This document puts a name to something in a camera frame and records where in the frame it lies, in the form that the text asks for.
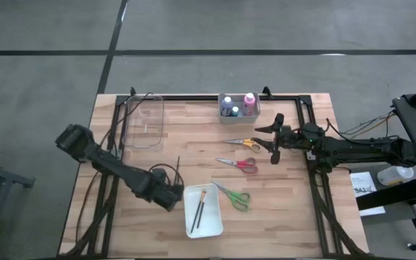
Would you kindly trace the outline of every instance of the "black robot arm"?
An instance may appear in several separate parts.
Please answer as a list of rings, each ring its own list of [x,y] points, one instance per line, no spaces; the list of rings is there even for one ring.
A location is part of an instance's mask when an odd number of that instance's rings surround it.
[[[272,152],[272,164],[279,162],[279,147],[282,147],[309,151],[308,155],[315,157],[316,170],[325,173],[330,173],[332,168],[340,163],[387,162],[403,167],[416,165],[415,145],[399,137],[335,139],[325,136],[325,131],[314,123],[306,123],[294,130],[289,126],[283,126],[283,115],[280,113],[271,126],[255,130],[275,133],[273,142],[253,138],[255,142]]]
[[[163,169],[152,172],[124,165],[109,152],[101,149],[94,141],[92,132],[80,125],[69,125],[56,139],[57,147],[71,155],[80,163],[90,161],[94,169],[102,174],[114,174],[124,180],[136,197],[152,200],[170,211],[181,200],[183,186],[165,182],[167,178]]]

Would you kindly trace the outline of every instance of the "wooden table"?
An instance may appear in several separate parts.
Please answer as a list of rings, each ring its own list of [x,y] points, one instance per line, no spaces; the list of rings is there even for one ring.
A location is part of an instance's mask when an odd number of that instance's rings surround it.
[[[329,118],[336,126],[329,94],[311,94],[311,97],[317,124],[325,127],[325,120]],[[102,139],[110,127],[115,98],[115,95],[97,97],[90,124],[96,142]],[[176,166],[180,155],[180,172],[186,186],[214,180],[234,191],[248,191],[252,196],[251,211],[236,211],[226,195],[220,194],[224,232],[217,237],[190,239],[186,235],[182,201],[177,203],[172,212],[167,213],[155,203],[136,198],[120,181],[108,256],[321,256],[303,152],[282,149],[279,165],[271,165],[271,154],[264,149],[256,154],[242,145],[221,142],[248,137],[271,139],[271,134],[255,132],[254,128],[270,125],[277,113],[285,115],[284,125],[299,127],[295,104],[290,101],[262,101],[261,115],[256,123],[244,125],[221,124],[215,101],[165,101],[162,149],[157,152],[136,152],[126,148],[123,161],[148,169],[156,163]],[[327,133],[337,136],[332,131]],[[243,160],[252,156],[257,159],[259,167],[255,175],[246,175],[239,169],[215,160],[215,157]],[[60,253],[74,245],[79,209],[94,173],[89,164],[81,165],[79,169]],[[173,178],[172,171],[168,170],[168,174]],[[368,251],[348,172],[335,169],[329,179],[338,221],[354,242]],[[87,201],[81,223],[82,232],[92,220],[98,184],[99,181],[96,181]],[[326,232],[331,244],[328,223]]]

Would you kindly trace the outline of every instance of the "plastic bottle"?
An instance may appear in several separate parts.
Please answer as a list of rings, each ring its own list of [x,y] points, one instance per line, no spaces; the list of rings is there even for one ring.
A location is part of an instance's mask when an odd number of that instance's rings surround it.
[[[224,97],[224,99],[221,102],[221,116],[230,116],[230,114],[232,113],[233,106],[234,102],[232,101],[232,98]]]
[[[254,98],[253,93],[246,94],[243,99],[243,115],[252,116],[254,113],[255,103],[256,100]]]
[[[230,114],[230,116],[238,116],[238,107],[232,108],[232,113]]]
[[[389,186],[392,184],[396,184],[405,180],[410,179],[413,177],[413,169],[412,168],[404,168],[400,166],[391,166],[385,170],[382,170],[376,175],[378,181],[385,185]]]

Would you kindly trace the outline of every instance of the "pink bottle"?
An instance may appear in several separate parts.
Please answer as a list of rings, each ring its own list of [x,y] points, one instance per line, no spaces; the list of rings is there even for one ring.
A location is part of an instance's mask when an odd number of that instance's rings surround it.
[[[252,116],[254,113],[255,98],[253,93],[248,93],[243,99],[243,115]]]

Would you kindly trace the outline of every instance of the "concrete floor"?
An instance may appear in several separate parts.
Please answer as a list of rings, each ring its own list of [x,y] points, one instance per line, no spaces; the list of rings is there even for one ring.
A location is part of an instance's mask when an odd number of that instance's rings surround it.
[[[106,50],[120,3],[0,0],[0,50]],[[118,49],[416,49],[416,0],[130,0],[123,18]],[[104,61],[0,56],[0,165],[36,177],[32,189],[11,193],[0,258],[56,255],[78,164],[53,141],[67,124],[88,125]],[[416,55],[115,57],[105,93],[130,86],[329,92],[340,129],[348,129],[416,92]],[[397,119],[390,129],[405,135]],[[364,228],[371,253],[416,259],[405,246],[416,241],[411,222]]]

